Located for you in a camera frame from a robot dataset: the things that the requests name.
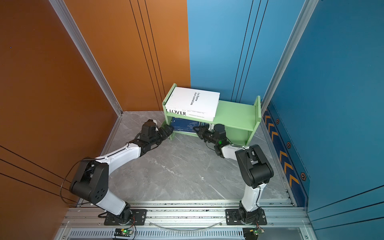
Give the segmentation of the LOVER black white book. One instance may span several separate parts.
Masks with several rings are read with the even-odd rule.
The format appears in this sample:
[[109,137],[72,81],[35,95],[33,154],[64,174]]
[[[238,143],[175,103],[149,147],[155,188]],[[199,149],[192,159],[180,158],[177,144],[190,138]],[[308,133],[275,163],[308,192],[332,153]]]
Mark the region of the LOVER black white book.
[[187,111],[182,109],[172,109],[172,108],[169,108],[166,110],[168,113],[172,113],[172,114],[176,114],[184,117],[191,117],[191,118],[200,119],[200,120],[213,121],[215,119],[214,115],[209,115],[208,113]]

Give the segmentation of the white book with brown pattern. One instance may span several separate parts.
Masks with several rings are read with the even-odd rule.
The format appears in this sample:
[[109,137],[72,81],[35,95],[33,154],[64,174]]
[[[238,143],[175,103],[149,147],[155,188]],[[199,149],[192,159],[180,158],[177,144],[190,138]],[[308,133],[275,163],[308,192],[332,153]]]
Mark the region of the white book with brown pattern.
[[220,93],[175,87],[166,101],[166,109],[182,109],[216,116]]

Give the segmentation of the navy book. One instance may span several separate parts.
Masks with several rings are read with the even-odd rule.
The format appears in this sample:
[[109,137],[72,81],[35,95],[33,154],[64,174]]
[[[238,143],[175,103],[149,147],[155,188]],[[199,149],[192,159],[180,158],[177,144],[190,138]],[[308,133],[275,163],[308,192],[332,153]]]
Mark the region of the navy book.
[[174,131],[178,132],[195,133],[194,127],[199,125],[200,122],[187,119],[172,118],[171,120],[171,126],[174,128]]

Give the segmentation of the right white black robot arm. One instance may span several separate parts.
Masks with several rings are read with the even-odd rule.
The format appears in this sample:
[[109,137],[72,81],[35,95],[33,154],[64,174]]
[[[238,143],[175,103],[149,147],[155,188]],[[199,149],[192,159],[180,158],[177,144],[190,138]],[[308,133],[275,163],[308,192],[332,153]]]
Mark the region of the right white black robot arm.
[[211,131],[207,126],[193,127],[198,137],[205,143],[214,144],[216,154],[224,159],[237,161],[243,181],[246,184],[240,200],[238,216],[244,225],[266,225],[264,210],[260,200],[264,188],[274,176],[274,170],[259,145],[238,146],[226,135],[225,126],[217,124]]

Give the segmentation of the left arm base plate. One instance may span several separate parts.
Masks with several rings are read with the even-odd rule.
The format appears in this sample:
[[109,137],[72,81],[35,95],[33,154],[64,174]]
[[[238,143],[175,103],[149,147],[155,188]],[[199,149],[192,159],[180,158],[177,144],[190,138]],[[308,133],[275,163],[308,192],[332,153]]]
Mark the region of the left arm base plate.
[[147,218],[146,209],[129,209],[124,210],[120,215],[116,216],[107,212],[105,215],[105,226],[143,226]]

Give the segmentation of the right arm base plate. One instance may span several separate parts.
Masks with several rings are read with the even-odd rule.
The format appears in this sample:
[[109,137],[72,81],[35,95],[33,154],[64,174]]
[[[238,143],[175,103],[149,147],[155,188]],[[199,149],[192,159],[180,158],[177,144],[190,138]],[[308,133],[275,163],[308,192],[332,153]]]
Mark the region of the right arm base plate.
[[252,212],[246,212],[245,209],[226,209],[226,222],[229,226],[234,225],[256,225],[265,226],[268,224],[265,211],[257,208]]

